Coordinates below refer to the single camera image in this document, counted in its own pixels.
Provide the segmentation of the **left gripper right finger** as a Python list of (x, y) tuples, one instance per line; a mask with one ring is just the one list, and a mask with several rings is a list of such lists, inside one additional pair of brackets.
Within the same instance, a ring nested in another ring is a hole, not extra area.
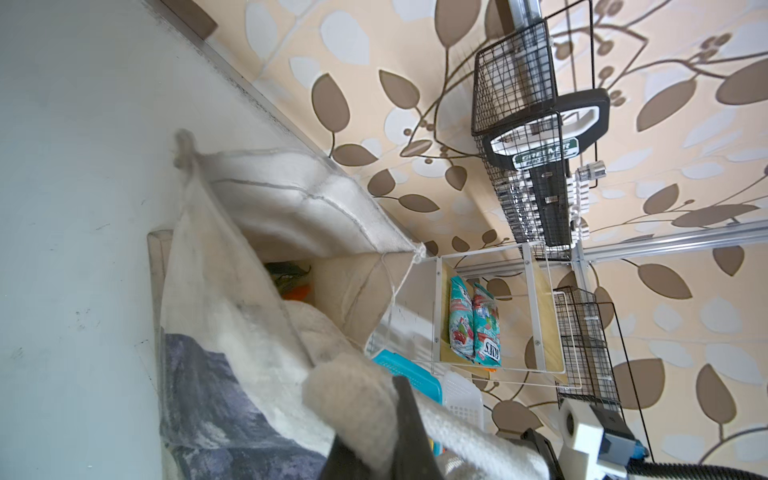
[(409, 380), (404, 376), (395, 376), (392, 383), (398, 400), (397, 438), (391, 478), (395, 480), (442, 479), (443, 476), (430, 448)]

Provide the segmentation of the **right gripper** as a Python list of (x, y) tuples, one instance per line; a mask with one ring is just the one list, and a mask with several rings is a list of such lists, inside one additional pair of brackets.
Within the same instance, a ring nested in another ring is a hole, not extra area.
[(560, 468), (555, 451), (550, 441), (532, 428), (528, 428), (518, 439), (510, 439), (510, 442), (537, 452), (545, 461), (548, 468), (548, 479), (564, 480), (565, 477)]

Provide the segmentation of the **orange carrot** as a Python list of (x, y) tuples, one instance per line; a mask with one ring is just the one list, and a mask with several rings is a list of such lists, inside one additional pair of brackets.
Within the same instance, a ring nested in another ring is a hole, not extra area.
[(305, 301), (312, 291), (310, 284), (293, 286), (281, 293), (281, 298), (290, 301)]

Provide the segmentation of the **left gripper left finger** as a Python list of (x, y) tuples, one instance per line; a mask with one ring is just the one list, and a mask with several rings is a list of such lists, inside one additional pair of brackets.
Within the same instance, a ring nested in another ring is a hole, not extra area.
[(339, 436), (335, 436), (327, 461), (318, 479), (370, 480), (372, 479), (372, 471)]

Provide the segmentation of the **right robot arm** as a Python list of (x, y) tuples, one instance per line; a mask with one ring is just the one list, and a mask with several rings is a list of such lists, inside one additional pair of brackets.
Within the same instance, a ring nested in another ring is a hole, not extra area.
[[(526, 430), (518, 438), (509, 435), (505, 439), (515, 445), (526, 447), (539, 453), (547, 464), (546, 479), (565, 479), (562, 469), (555, 458), (551, 443), (533, 429)], [(627, 465), (631, 479), (766, 479), (766, 476), (753, 472), (716, 465), (698, 465), (681, 463), (652, 463), (631, 459)]]

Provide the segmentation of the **cream canvas grocery bag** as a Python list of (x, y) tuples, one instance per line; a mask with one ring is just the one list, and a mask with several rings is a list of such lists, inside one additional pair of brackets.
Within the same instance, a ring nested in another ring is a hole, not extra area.
[[(364, 347), (425, 247), (326, 158), (175, 140), (182, 208), (157, 338), (175, 477), (318, 479), (339, 436), (392, 479), (395, 376)], [(305, 301), (281, 298), (301, 284)], [(545, 479), (537, 452), (412, 389), (442, 479)]]

